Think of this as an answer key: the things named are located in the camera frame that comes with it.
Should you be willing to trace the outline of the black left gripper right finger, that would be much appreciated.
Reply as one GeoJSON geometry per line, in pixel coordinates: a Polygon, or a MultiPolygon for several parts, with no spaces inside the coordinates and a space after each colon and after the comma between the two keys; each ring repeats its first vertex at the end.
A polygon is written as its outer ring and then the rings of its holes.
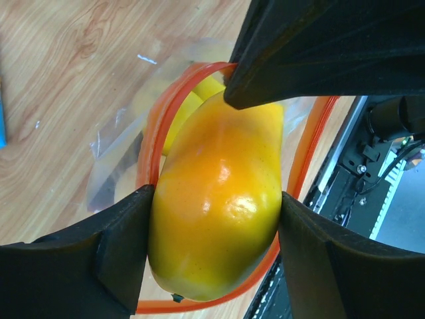
{"type": "Polygon", "coordinates": [[[424,254],[354,233],[288,193],[278,232],[294,318],[424,317],[424,254]]]}

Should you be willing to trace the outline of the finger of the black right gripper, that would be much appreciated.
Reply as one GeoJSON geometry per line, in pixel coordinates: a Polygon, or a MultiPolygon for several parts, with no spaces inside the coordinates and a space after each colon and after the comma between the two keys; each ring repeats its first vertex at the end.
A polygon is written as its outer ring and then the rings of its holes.
{"type": "Polygon", "coordinates": [[[225,82],[237,109],[424,93],[423,1],[252,1],[225,82]]]}

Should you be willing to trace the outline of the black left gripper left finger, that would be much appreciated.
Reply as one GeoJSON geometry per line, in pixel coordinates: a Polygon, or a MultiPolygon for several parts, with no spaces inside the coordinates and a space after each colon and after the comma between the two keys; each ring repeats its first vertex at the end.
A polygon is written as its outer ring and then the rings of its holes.
{"type": "Polygon", "coordinates": [[[147,258],[154,188],[32,243],[1,247],[2,318],[129,318],[147,258]]]}

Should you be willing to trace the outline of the orange yellow mango toy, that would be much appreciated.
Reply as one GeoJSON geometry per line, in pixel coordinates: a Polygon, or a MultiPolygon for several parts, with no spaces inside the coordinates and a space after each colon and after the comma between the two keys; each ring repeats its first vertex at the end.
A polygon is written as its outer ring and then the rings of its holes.
{"type": "Polygon", "coordinates": [[[239,287],[276,235],[284,109],[237,110],[222,93],[183,124],[153,196],[148,259],[157,284],[210,301],[239,287]]]}

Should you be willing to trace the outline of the clear zip top bag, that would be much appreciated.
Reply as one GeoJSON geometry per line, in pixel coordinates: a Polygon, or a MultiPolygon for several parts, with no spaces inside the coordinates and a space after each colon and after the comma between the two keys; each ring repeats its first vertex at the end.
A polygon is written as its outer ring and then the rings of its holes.
{"type": "MultiPolygon", "coordinates": [[[[91,144],[94,166],[87,187],[87,210],[97,213],[160,173],[165,142],[174,120],[181,121],[192,105],[222,90],[231,71],[233,44],[205,38],[185,45],[156,64],[132,103],[120,109],[91,144]]],[[[281,101],[284,141],[303,126],[288,171],[287,192],[298,197],[320,143],[324,127],[338,103],[336,96],[298,97],[281,101]]]]}

